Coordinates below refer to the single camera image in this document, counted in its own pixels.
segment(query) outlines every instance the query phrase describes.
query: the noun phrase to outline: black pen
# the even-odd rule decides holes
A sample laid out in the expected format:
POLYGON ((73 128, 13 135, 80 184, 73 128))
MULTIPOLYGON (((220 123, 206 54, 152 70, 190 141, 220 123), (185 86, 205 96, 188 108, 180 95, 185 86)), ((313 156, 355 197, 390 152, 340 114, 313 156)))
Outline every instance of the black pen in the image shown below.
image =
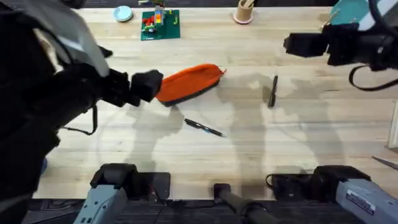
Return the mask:
POLYGON ((271 95, 269 96, 269 101, 268 101, 268 108, 273 108, 275 106, 275 100, 276 100, 276 86, 278 84, 278 76, 276 75, 274 77, 274 82, 272 84, 272 90, 271 90, 271 95))
POLYGON ((225 135, 223 133, 221 133, 219 131, 216 131, 214 129, 208 128, 208 127, 206 127, 206 126, 204 126, 202 124, 199 124, 199 123, 197 123, 195 121, 192 121, 190 119, 185 118, 184 121, 186 122, 187 125, 189 125, 191 127, 200 128, 200 129, 206 131, 207 133, 215 134, 215 135, 217 135, 219 137, 225 137, 225 135))

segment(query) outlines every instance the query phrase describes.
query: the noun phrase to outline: wooden table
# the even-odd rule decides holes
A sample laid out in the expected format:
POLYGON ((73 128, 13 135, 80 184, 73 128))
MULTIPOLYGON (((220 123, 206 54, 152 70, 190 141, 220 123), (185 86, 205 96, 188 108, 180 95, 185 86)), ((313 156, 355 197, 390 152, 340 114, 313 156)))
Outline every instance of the wooden table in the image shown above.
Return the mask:
MULTIPOLYGON (((204 95, 140 108, 99 102, 99 129, 92 137, 60 131, 36 198, 85 198, 90 180, 104 163, 127 162, 139 171, 172 175, 170 198, 211 198, 214 183, 237 194, 272 198, 264 187, 270 173, 311 172, 322 164, 346 164, 369 174, 398 197, 398 172, 371 159, 398 161, 385 148, 398 89, 375 93, 348 83, 352 66, 329 67, 326 57, 285 54, 290 32, 317 32, 329 8, 256 8, 247 26, 235 24, 234 9, 180 9, 181 39, 140 41, 142 9, 132 21, 113 19, 112 9, 84 9, 98 43, 114 51, 110 67, 129 74, 153 68, 165 76, 201 63, 227 72, 204 95), (267 108, 272 78, 279 75, 277 102, 267 108), (187 126, 184 117, 209 125, 227 138, 187 126)), ((358 83, 375 85, 396 72, 360 71, 358 83)), ((69 126, 91 129, 91 113, 69 126)))

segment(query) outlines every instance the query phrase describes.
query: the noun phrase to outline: orange pencil case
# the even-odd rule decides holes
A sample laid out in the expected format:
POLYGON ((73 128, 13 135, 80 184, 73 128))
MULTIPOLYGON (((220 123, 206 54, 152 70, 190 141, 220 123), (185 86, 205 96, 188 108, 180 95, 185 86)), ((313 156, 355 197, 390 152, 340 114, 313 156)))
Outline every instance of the orange pencil case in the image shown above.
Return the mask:
POLYGON ((190 100, 217 86, 224 72, 213 64, 184 69, 162 80, 156 98, 164 106, 173 106, 190 100))

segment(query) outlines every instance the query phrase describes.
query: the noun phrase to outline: label sticker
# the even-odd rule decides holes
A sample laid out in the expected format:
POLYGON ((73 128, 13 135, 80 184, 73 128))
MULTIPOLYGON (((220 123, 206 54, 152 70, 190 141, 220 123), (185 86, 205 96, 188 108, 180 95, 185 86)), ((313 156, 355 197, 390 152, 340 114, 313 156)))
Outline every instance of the label sticker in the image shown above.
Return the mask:
POLYGON ((376 206, 367 201, 362 196, 353 192, 352 190, 347 190, 346 198, 352 201, 354 204, 362 208, 365 212, 368 212, 371 215, 374 215, 374 211, 376 210, 376 206))

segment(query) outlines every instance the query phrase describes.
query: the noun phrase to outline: teal object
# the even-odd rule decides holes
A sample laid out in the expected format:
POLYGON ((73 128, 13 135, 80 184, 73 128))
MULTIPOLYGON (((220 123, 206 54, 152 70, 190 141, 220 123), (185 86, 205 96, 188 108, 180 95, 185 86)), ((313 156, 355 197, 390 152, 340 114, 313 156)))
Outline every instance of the teal object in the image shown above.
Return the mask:
POLYGON ((366 0, 340 0, 331 10, 332 25, 359 22, 369 12, 366 0))
POLYGON ((113 11, 113 16, 119 22, 126 22, 132 18, 132 10, 129 6, 119 6, 113 11))

